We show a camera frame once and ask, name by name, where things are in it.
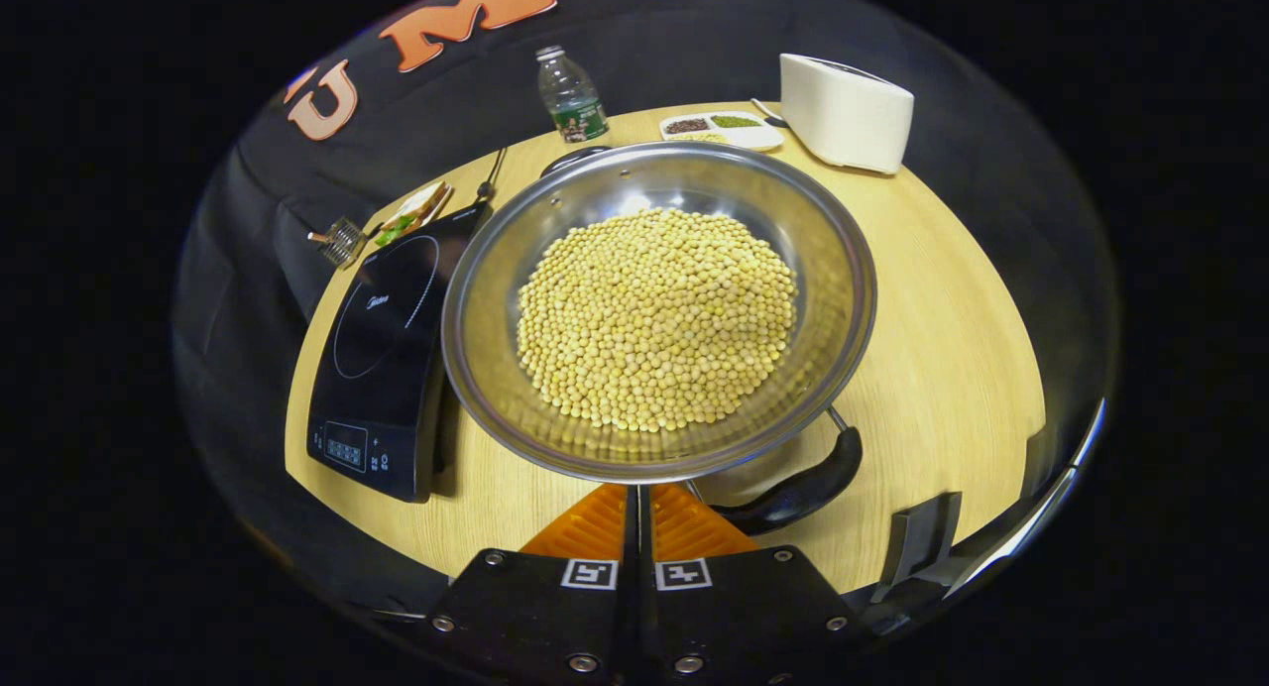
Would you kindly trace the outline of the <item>sandwich with lettuce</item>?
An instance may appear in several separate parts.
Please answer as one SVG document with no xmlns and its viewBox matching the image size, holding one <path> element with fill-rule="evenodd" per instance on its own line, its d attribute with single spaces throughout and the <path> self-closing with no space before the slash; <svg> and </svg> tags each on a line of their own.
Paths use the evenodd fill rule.
<svg viewBox="0 0 1269 686">
<path fill-rule="evenodd" d="M 412 233 L 412 230 L 421 228 L 423 224 L 434 219 L 452 191 L 450 183 L 437 181 L 405 199 L 395 216 L 379 226 L 376 238 L 373 238 L 378 247 L 386 247 L 386 245 L 396 242 L 400 236 Z"/>
</svg>

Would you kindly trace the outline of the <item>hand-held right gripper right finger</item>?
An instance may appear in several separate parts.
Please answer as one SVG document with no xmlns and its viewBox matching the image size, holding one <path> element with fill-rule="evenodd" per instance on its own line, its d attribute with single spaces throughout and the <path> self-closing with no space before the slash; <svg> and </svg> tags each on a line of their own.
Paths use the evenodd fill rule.
<svg viewBox="0 0 1269 686">
<path fill-rule="evenodd" d="M 873 629 L 797 547 L 654 559 L 640 487 L 640 681 L 827 682 Z"/>
</svg>

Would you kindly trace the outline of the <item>white toaster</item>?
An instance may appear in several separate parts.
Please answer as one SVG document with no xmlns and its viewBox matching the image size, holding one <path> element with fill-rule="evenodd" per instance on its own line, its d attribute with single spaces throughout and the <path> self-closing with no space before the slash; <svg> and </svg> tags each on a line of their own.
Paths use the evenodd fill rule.
<svg viewBox="0 0 1269 686">
<path fill-rule="evenodd" d="M 914 94 L 876 74 L 830 60 L 780 55 L 780 118 L 822 164 L 900 172 Z"/>
</svg>

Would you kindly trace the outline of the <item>clear plastic water bottle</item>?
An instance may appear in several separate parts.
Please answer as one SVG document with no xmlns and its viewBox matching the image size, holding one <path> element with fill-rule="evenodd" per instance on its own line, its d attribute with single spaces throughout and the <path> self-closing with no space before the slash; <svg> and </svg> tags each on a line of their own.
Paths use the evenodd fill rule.
<svg viewBox="0 0 1269 686">
<path fill-rule="evenodd" d="M 580 145 L 607 134 L 607 112 L 585 70 L 561 46 L 536 49 L 536 90 L 560 138 Z"/>
</svg>

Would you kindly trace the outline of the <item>black angled plastic part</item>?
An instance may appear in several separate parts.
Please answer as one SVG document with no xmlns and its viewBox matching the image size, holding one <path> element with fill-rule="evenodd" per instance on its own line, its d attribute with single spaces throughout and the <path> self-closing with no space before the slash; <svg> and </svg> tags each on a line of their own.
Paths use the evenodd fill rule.
<svg viewBox="0 0 1269 686">
<path fill-rule="evenodd" d="M 964 495 L 944 492 L 919 505 L 893 512 L 882 577 L 871 592 L 871 604 L 882 602 L 897 585 L 949 555 L 961 519 Z"/>
</svg>

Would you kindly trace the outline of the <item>pile of soybeans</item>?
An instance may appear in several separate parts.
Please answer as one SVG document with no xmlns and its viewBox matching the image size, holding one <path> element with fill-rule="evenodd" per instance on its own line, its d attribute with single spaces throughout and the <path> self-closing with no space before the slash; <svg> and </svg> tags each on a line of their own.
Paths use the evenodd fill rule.
<svg viewBox="0 0 1269 686">
<path fill-rule="evenodd" d="M 544 249 L 518 293 L 516 355 L 544 404 L 595 427 L 716 424 L 773 375 L 797 294 L 742 221 L 647 207 Z"/>
</svg>

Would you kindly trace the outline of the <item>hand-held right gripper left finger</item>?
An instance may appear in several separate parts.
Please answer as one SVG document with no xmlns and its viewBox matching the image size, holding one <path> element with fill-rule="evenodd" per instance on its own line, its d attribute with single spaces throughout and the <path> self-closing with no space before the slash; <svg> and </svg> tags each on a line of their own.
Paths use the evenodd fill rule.
<svg viewBox="0 0 1269 686">
<path fill-rule="evenodd" d="M 621 682 L 628 495 L 602 486 L 520 552 L 477 552 L 426 611 L 426 648 L 492 682 Z"/>
</svg>

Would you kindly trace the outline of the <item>black backdrop cloth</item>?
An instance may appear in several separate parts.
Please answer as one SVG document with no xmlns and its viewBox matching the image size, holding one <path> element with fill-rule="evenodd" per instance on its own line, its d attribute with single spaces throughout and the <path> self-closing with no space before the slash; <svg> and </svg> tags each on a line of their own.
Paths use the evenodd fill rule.
<svg viewBox="0 0 1269 686">
<path fill-rule="evenodd" d="M 407 11 L 461 0 L 418 0 Z M 966 545 L 1006 536 L 1088 443 L 1113 387 L 1118 302 L 1107 236 L 1038 120 L 970 60 L 865 0 L 556 0 L 491 30 L 461 28 L 409 71 L 373 23 L 313 63 L 352 65 L 348 126 L 307 139 L 275 94 L 195 204 L 173 298 L 178 404 L 232 512 L 327 596 L 423 611 L 442 571 L 381 544 L 286 474 L 283 420 L 305 328 L 332 270 L 303 224 L 372 212 L 418 179 L 548 129 L 530 53 L 572 51 L 612 114 L 778 91 L 780 51 L 879 74 L 915 95 L 907 166 L 978 240 L 1036 351 L 1047 422 L 1019 502 Z"/>
</svg>

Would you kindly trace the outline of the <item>stainless steel pot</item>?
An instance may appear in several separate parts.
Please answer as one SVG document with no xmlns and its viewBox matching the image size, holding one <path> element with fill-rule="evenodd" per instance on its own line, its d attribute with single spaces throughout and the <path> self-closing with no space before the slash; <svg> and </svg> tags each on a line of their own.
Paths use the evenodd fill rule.
<svg viewBox="0 0 1269 686">
<path fill-rule="evenodd" d="M 739 413 L 659 436 L 560 413 L 530 387 L 514 339 L 516 293 L 548 245 L 643 204 L 739 219 L 773 243 L 797 289 L 786 358 Z M 654 141 L 566 155 L 492 213 L 452 276 L 443 353 L 467 413 L 522 460 L 584 481 L 674 483 L 788 448 L 829 413 L 865 355 L 877 303 L 865 235 L 826 183 L 753 150 Z"/>
</svg>

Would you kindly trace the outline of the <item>black induction cooktop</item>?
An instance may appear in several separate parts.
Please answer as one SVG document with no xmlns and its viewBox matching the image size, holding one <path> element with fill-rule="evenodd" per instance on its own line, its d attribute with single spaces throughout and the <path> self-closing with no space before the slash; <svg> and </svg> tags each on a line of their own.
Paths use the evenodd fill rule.
<svg viewBox="0 0 1269 686">
<path fill-rule="evenodd" d="M 305 429 L 308 459 L 404 503 L 444 468 L 442 309 L 462 254 L 491 216 L 476 202 L 369 254 L 322 347 Z"/>
</svg>

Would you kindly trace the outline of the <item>white divided plate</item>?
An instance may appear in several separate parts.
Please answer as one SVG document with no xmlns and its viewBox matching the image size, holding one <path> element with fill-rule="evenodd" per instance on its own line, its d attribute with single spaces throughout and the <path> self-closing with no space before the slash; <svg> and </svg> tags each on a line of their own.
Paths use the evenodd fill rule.
<svg viewBox="0 0 1269 686">
<path fill-rule="evenodd" d="M 661 138 L 669 141 L 669 138 L 671 138 L 673 136 L 673 134 L 665 134 L 665 132 L 662 132 L 662 126 L 666 126 L 667 122 L 683 120 L 683 118 L 690 118 L 690 117 L 702 117 L 711 126 L 711 131 L 703 131 L 703 132 L 718 132 L 718 134 L 725 134 L 726 138 L 730 141 L 728 143 L 730 147 L 751 150 L 753 152 L 770 152 L 770 150 L 777 150 L 780 147 L 780 145 L 783 145 L 784 136 L 780 134 L 777 127 L 770 126 L 770 123 L 766 123 L 765 120 L 761 120 L 764 122 L 764 126 L 755 127 L 755 129 L 717 129 L 717 127 L 713 126 L 713 123 L 709 120 L 709 117 L 714 114 L 750 115 L 758 118 L 758 120 L 761 120 L 760 117 L 758 117 L 756 114 L 751 114 L 749 112 L 704 112 L 694 114 L 680 114 L 666 118 L 666 120 L 660 122 Z"/>
</svg>

